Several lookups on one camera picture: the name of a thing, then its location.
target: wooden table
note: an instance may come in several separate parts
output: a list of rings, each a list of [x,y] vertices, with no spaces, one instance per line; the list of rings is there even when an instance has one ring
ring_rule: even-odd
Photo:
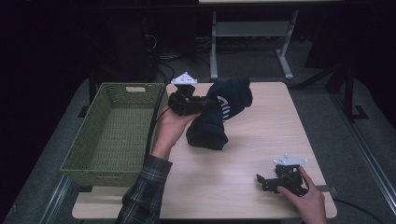
[[[211,83],[198,84],[206,95]],[[285,84],[251,83],[253,104],[224,123],[229,142],[222,151],[191,147],[182,135],[172,150],[173,167],[163,194],[161,218],[298,217],[282,195],[264,192],[256,174],[276,178],[274,159],[284,153],[308,159],[305,170],[316,185],[326,185]],[[175,91],[174,86],[168,92]],[[78,195],[76,218],[115,218],[126,188],[94,187]],[[327,217],[336,207],[325,192]]]

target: plaid shirt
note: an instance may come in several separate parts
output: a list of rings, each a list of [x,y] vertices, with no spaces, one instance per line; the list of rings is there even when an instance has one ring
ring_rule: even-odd
[[[160,223],[163,189],[172,162],[149,155],[134,185],[122,197],[116,223]]]

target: wicker basket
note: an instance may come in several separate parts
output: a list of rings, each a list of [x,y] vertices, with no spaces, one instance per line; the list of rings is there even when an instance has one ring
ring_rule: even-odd
[[[131,187],[143,166],[162,88],[163,84],[103,83],[61,171],[81,186]],[[167,99],[165,92],[162,106]]]

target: cable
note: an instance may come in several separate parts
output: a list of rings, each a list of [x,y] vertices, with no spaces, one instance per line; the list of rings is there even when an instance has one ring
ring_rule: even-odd
[[[376,217],[375,215],[373,215],[373,214],[370,213],[369,211],[365,210],[364,208],[361,208],[361,207],[359,207],[359,206],[357,206],[357,205],[355,205],[355,204],[353,204],[353,203],[349,203],[349,202],[346,202],[346,201],[343,201],[343,200],[334,199],[334,198],[333,198],[333,200],[334,200],[335,202],[338,202],[338,203],[344,203],[344,204],[347,204],[347,205],[349,205],[349,206],[352,206],[352,207],[354,207],[354,208],[356,208],[356,209],[362,211],[363,213],[369,215],[370,217],[372,217],[373,219],[375,219],[378,223],[385,224],[385,222],[383,222],[381,219],[379,219],[379,217]]]
[[[148,129],[148,140],[147,140],[147,142],[146,142],[146,151],[145,151],[145,158],[144,158],[144,160],[146,160],[146,158],[149,156],[149,152],[150,152],[150,150],[151,150],[151,139],[152,139],[152,135],[154,134],[154,129],[155,129],[155,126],[157,125],[157,121],[158,121],[158,119],[163,115],[163,113],[165,113],[166,110],[169,109],[169,108],[168,108],[168,109],[166,109],[165,111],[163,111],[163,112],[161,113],[161,115],[157,118],[157,116],[158,116],[158,111],[160,110],[161,102],[162,102],[162,100],[163,100],[163,95],[164,95],[165,92],[166,92],[166,86],[169,85],[169,83],[171,83],[171,80],[172,80],[172,79],[174,78],[174,76],[175,76],[175,70],[174,70],[171,66],[169,66],[169,65],[167,65],[167,64],[161,64],[161,65],[166,66],[166,67],[168,67],[168,68],[170,68],[170,69],[172,70],[172,77],[171,77],[171,79],[168,79],[168,78],[166,77],[165,73],[164,73],[163,71],[159,70],[159,72],[160,72],[160,73],[163,75],[163,77],[164,77],[164,81],[163,81],[163,87],[161,88],[160,92],[158,93],[158,98],[157,98],[157,101],[156,101],[155,106],[154,106],[154,111],[153,111],[153,113],[152,113],[151,123],[150,123],[149,129]]]

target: fingers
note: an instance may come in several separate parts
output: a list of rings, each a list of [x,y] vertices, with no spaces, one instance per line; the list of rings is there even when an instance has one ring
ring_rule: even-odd
[[[285,189],[282,186],[278,186],[276,189],[281,194],[283,194],[287,199],[289,199],[293,204],[297,203],[299,197],[297,197],[295,194],[291,193],[288,189]]]
[[[306,173],[305,169],[303,166],[300,166],[300,173],[303,176],[303,179],[306,181],[306,184],[308,185],[308,188],[311,188],[312,186],[315,186],[314,182],[312,181],[311,177]]]

